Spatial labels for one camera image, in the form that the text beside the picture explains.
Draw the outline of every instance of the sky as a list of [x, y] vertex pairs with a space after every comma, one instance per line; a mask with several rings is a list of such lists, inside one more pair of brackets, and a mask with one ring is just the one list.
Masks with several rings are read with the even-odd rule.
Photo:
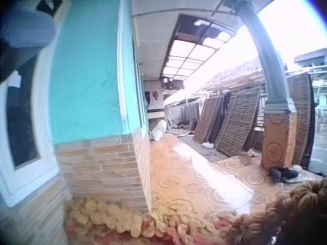
[[[294, 57], [327, 47], [327, 29], [306, 0], [275, 0], [259, 14], [275, 48], [288, 69], [296, 68]], [[246, 26], [216, 52], [205, 64], [184, 81], [185, 91], [165, 100], [165, 105], [183, 99], [185, 93], [198, 90], [220, 71], [240, 65], [258, 55]]]

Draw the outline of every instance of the ceiling beam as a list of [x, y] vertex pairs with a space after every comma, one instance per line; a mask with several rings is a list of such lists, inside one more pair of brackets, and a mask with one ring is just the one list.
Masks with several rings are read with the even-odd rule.
[[226, 0], [220, 0], [220, 2], [218, 3], [218, 5], [215, 8], [215, 11], [218, 11], [218, 9], [220, 8], [220, 6], [225, 2]]
[[140, 17], [144, 15], [149, 15], [149, 14], [157, 14], [157, 13], [166, 13], [166, 12], [180, 12], [180, 11], [198, 11], [198, 12], [210, 12], [213, 14], [227, 14], [227, 15], [234, 15], [234, 13], [227, 12], [227, 11], [220, 11], [218, 9], [198, 9], [198, 8], [176, 8], [176, 9], [161, 9], [161, 10], [155, 10], [155, 11], [149, 11], [149, 12], [144, 12], [140, 14], [134, 14], [132, 15], [132, 18], [134, 17]]

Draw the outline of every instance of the brick-pattern tile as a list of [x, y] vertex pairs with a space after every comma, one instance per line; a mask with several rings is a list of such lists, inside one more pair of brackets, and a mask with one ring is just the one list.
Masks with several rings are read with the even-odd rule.
[[57, 244], [65, 245], [63, 219], [65, 205], [72, 194], [65, 180], [57, 175], [14, 207], [1, 203], [0, 223], [6, 227], [6, 236], [13, 244]]
[[56, 145], [56, 155], [73, 196], [99, 195], [138, 210], [151, 209], [149, 139], [142, 138], [140, 129]]

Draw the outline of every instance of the white window frame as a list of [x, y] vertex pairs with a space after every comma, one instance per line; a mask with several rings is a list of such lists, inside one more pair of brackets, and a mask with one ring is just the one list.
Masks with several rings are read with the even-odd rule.
[[50, 135], [48, 93], [54, 51], [70, 5], [71, 0], [62, 1], [54, 16], [57, 27], [55, 39], [40, 52], [35, 64], [31, 113], [39, 159], [18, 168], [13, 164], [7, 132], [6, 94], [10, 78], [0, 84], [0, 193], [9, 207], [16, 205], [59, 172]]

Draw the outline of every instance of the brown hair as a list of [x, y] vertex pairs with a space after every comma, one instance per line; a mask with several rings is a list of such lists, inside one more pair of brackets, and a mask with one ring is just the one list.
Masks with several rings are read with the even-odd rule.
[[230, 245], [266, 245], [273, 236], [277, 236], [276, 242], [285, 244], [282, 241], [287, 240], [288, 231], [295, 225], [295, 221], [306, 219], [309, 222], [326, 224], [326, 215], [327, 180], [309, 181], [289, 194], [278, 197], [266, 207], [265, 212], [251, 216], [242, 215], [233, 223], [226, 239]]

